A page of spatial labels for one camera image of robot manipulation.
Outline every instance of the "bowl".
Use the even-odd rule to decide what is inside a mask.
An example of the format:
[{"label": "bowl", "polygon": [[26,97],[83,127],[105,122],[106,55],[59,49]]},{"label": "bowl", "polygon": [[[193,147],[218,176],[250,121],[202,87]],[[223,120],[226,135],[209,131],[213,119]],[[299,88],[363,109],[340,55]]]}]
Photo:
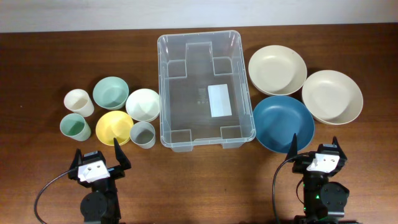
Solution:
[{"label": "bowl", "polygon": [[307,78],[303,58],[294,50],[270,45],[250,58],[249,76],[253,85],[267,95],[289,95],[299,90]]},{"label": "bowl", "polygon": [[297,151],[307,147],[315,134],[315,123],[309,110],[289,96],[271,96],[254,109],[258,141],[271,151],[288,153],[293,135]]},{"label": "bowl", "polygon": [[118,110],[124,106],[129,96],[127,83],[119,77],[106,77],[94,87],[93,98],[98,106],[108,110]]},{"label": "bowl", "polygon": [[363,107],[363,96],[354,80],[333,70],[310,75],[304,83],[302,97],[313,117],[325,124],[352,122]]},{"label": "bowl", "polygon": [[154,90],[136,90],[127,99],[126,111],[132,119],[136,121],[151,122],[160,113],[159,94]]},{"label": "bowl", "polygon": [[130,140],[130,130],[133,126],[130,116],[122,111],[111,111],[102,116],[95,127],[95,134],[99,141],[107,146],[113,146],[113,138],[119,145]]}]

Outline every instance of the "gray plastic container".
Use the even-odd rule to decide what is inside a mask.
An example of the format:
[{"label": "gray plastic container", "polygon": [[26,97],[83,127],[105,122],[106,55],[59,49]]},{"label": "gray plastic container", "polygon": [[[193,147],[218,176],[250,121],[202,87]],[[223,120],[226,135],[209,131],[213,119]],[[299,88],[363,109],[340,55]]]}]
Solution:
[{"label": "gray plastic container", "polygon": [[254,139],[238,32],[162,35],[157,50],[164,146],[175,152],[207,144],[229,149]]}]

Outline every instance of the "brown tabletop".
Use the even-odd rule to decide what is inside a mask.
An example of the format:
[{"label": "brown tabletop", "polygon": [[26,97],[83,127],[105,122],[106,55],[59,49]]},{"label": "brown tabletop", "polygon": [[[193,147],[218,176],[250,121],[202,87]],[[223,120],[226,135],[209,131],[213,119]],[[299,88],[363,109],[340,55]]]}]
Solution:
[{"label": "brown tabletop", "polygon": [[[304,151],[337,136],[348,163],[331,181],[350,189],[345,219],[398,223],[398,24],[234,29],[242,37],[246,67],[261,47],[284,45],[303,57],[308,74],[337,70],[359,85],[364,97],[359,118],[342,126],[316,122],[315,138]],[[157,38],[211,30],[226,28],[0,34],[1,223],[38,223],[33,213],[38,191],[69,168],[76,148],[100,150],[108,167],[117,164],[113,147],[95,134],[85,142],[62,135],[68,91],[91,94],[107,76],[123,78],[130,92],[158,91]],[[267,97],[251,82],[249,89],[253,108]],[[299,93],[293,96],[300,99]],[[95,105],[86,119],[92,130],[106,112]],[[159,133],[159,119],[152,124]],[[175,153],[157,135],[152,149],[132,142],[122,149],[132,162],[126,177],[116,181],[124,223],[273,223],[272,177],[285,155],[257,140],[239,149],[212,145]],[[302,176],[291,166],[281,170],[276,187],[283,220],[303,214],[295,195]],[[89,192],[64,177],[43,194],[39,214],[48,223],[82,223],[80,202]]]}]

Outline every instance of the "black cable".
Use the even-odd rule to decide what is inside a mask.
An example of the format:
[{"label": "black cable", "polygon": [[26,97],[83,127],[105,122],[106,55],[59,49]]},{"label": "black cable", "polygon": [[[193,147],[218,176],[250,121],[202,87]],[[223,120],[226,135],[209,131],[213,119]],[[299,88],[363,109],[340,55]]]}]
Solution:
[{"label": "black cable", "polygon": [[55,181],[58,180],[59,178],[63,177],[64,175],[67,175],[67,174],[69,174],[70,172],[75,171],[75,170],[76,170],[76,168],[75,168],[75,169],[70,169],[70,170],[64,172],[63,174],[59,175],[58,177],[54,178],[54,179],[51,180],[48,184],[46,184],[46,185],[43,187],[43,189],[39,192],[39,194],[37,195],[36,200],[35,200],[35,205],[34,205],[34,211],[35,211],[36,218],[37,218],[38,221],[41,222],[42,224],[47,224],[47,223],[44,222],[43,219],[40,218],[40,215],[37,213],[37,202],[39,202],[40,196],[41,196],[42,193],[45,191],[45,189],[46,189],[47,187],[50,186],[50,184],[52,184],[53,182],[55,182]]},{"label": "black cable", "polygon": [[277,212],[276,212],[276,204],[275,204],[275,183],[276,183],[276,176],[278,175],[278,172],[279,172],[280,168],[282,168],[282,166],[284,166],[286,163],[288,163],[289,161],[291,161],[291,160],[293,160],[293,159],[296,159],[296,158],[298,158],[298,157],[307,156],[307,155],[309,155],[309,154],[310,154],[310,152],[304,152],[304,153],[297,154],[297,155],[295,155],[294,157],[291,157],[290,159],[287,159],[287,160],[285,160],[283,163],[281,163],[281,164],[279,165],[279,167],[278,167],[278,168],[276,169],[276,171],[275,171],[274,180],[272,181],[272,208],[274,209],[275,219],[276,219],[276,222],[277,222],[278,224],[280,224],[280,220],[279,220],[278,214],[277,214]]},{"label": "black cable", "polygon": [[303,179],[301,179],[299,182],[298,182],[298,184],[297,184],[297,186],[296,186],[296,195],[297,195],[297,199],[302,203],[302,204],[304,204],[304,202],[300,199],[300,197],[299,197],[299,186],[300,186],[300,184],[303,182]]}]

